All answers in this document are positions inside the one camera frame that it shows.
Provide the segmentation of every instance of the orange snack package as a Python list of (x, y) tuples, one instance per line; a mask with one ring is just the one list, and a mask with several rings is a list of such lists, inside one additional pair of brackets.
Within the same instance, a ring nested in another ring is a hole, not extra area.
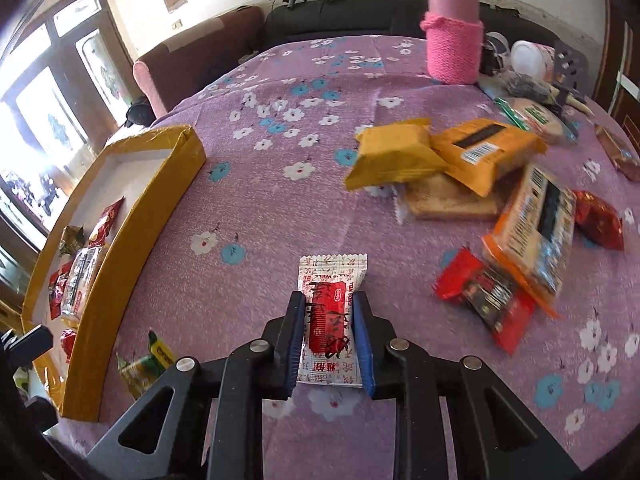
[(430, 148), (425, 119), (367, 128), (356, 140), (360, 143), (358, 158), (344, 179), (349, 191), (419, 180), (448, 167)]
[(536, 134), (489, 119), (474, 119), (432, 135), (431, 147), (449, 163), (446, 173), (479, 196), (494, 183), (526, 165), (546, 144)]
[(575, 195), (549, 172), (529, 164), (494, 230), (482, 237), (484, 257), (507, 270), (551, 317), (574, 236)]

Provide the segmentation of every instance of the sofa armrest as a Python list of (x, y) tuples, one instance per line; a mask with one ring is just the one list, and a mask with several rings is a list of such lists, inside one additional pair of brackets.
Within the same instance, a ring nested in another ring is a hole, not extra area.
[(159, 118), (180, 101), (238, 66), (258, 49), (259, 7), (240, 7), (188, 28), (140, 56), (133, 77)]

